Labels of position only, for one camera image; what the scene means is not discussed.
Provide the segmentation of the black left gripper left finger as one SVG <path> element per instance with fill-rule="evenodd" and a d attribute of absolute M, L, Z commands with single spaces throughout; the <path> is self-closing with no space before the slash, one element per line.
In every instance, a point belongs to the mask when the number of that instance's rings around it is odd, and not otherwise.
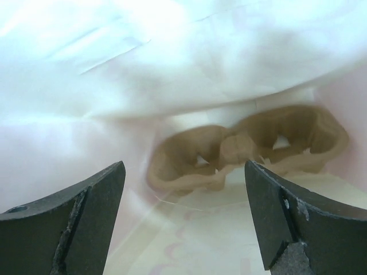
<path fill-rule="evenodd" d="M 86 180 L 1 214 L 1 274 L 103 274 L 126 170 Z"/>

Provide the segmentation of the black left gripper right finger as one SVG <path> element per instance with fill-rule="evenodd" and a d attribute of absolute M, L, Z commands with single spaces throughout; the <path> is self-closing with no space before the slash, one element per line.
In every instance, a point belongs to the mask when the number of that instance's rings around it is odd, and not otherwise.
<path fill-rule="evenodd" d="M 366 210 L 244 166 L 252 219 L 271 274 L 366 274 Z"/>

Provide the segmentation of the pink and cream paper bag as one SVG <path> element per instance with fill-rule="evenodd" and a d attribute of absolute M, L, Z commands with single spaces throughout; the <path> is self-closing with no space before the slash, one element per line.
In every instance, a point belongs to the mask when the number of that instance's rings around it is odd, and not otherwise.
<path fill-rule="evenodd" d="M 146 170 L 172 134 L 294 103 L 350 142 L 292 179 L 366 207 L 365 1 L 2 1 L 1 212 L 122 161 L 105 274 L 264 274 L 243 168 L 185 196 Z"/>

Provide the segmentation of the brown pulp cup carrier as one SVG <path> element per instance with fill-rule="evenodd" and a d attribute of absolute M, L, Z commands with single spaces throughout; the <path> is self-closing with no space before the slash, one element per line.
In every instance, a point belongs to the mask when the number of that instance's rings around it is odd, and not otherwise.
<path fill-rule="evenodd" d="M 161 191 L 219 191 L 226 176 L 249 160 L 280 176 L 317 174 L 348 142 L 348 133 L 327 109 L 289 105 L 229 128 L 206 125 L 165 139 L 151 157 L 147 182 Z"/>

